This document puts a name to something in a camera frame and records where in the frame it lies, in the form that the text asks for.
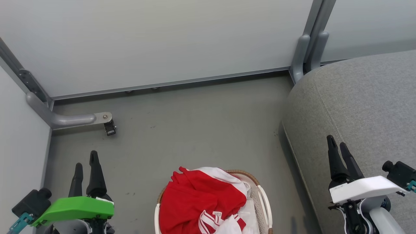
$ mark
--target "gray sofa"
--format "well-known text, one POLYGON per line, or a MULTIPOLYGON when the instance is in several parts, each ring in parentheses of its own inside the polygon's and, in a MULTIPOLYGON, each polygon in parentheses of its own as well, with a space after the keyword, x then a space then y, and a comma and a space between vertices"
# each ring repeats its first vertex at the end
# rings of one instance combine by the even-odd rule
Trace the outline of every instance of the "gray sofa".
MULTIPOLYGON (((307 73, 293 88, 283 118, 286 136, 324 234, 343 234, 330 211, 326 136, 345 142, 365 177, 386 176, 387 160, 416 168, 416 50, 360 57, 307 73)), ((391 214, 416 231, 416 194, 389 196, 391 214)))

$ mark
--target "white stripe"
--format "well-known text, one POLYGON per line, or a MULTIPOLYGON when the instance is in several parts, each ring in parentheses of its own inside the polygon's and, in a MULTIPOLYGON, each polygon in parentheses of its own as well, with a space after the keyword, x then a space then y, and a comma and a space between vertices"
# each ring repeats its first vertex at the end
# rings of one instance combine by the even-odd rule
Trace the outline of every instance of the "white stripe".
POLYGON ((214 230, 217 230, 219 224, 214 222, 213 218, 210 219, 207 216, 208 216, 208 213, 206 211, 203 211, 202 214, 199 216, 199 220, 203 222, 202 224, 207 224, 210 227, 212 227, 214 230))
POLYGON ((208 231, 208 228, 206 228, 206 227, 204 227, 203 226, 203 223, 202 223, 202 221, 201 221, 201 219, 199 219, 198 220, 198 227, 199 227, 199 231, 202 233, 202 234, 209 234, 207 231, 208 231))
POLYGON ((196 170, 201 171, 214 179, 233 185, 238 191, 244 194, 244 196, 247 198, 248 190, 246 186, 244 185, 244 183, 238 178, 219 169, 218 167, 201 167, 193 171, 196 171, 196 170))

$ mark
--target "laundry basket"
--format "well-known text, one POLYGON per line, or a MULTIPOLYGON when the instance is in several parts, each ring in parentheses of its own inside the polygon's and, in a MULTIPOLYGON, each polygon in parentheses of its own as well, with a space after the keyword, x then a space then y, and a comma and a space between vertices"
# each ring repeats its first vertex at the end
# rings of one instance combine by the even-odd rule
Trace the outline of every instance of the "laundry basket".
MULTIPOLYGON (((241 181, 246 182, 251 187, 250 197, 254 202, 254 210, 257 217, 257 224, 259 227, 260 234, 273 234, 272 229, 272 211, 270 209, 269 200, 267 195, 264 192, 263 188, 260 186, 258 180, 248 172, 242 170, 226 170, 227 173, 239 178, 241 181)), ((159 209, 162 203, 163 192, 159 195, 157 199, 157 204, 155 208, 155 233, 162 234, 159 227, 159 209)))

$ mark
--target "metal leg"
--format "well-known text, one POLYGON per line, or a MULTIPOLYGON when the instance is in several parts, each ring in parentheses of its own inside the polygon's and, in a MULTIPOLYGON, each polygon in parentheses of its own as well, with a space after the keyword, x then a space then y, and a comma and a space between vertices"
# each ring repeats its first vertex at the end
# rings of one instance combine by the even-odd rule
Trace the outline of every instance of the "metal leg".
POLYGON ((53 130, 93 124, 106 124, 110 122, 112 123, 112 126, 114 126, 113 115, 110 112, 87 115, 59 115, 48 109, 48 107, 32 92, 26 94, 26 102, 53 130))
POLYGON ((297 41, 295 55, 293 56, 292 65, 289 70, 290 76, 295 84, 303 77, 303 60, 305 59, 309 40, 309 35, 303 35, 297 41))
POLYGON ((323 0, 321 8, 319 9, 318 16, 316 17, 315 23, 310 33, 311 40, 306 50, 305 62, 310 58, 311 51, 313 47, 316 46, 316 40, 319 37, 319 34, 325 30, 325 27, 328 23, 329 16, 331 15, 332 9, 334 8, 336 0, 323 0))
POLYGON ((315 41, 315 46, 312 47, 308 60, 306 61, 306 71, 310 72, 315 68, 321 66, 321 58, 324 53, 325 45, 327 44, 329 32, 321 32, 315 41))

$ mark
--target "white wall panel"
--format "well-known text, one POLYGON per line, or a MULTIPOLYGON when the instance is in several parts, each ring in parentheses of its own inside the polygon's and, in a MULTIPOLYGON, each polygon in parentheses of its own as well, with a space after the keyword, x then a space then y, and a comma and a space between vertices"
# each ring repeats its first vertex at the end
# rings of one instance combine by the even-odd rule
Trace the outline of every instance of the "white wall panel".
MULTIPOLYGON (((43 184, 49 150, 50 128, 25 97, 0 67, 0 224, 4 233, 17 220, 12 208, 43 184)), ((21 233, 32 232, 33 228, 26 227, 21 233)))
POLYGON ((51 97, 290 66, 312 0, 6 0, 0 37, 51 97))
POLYGON ((322 61, 416 49, 416 1, 337 0, 322 61))

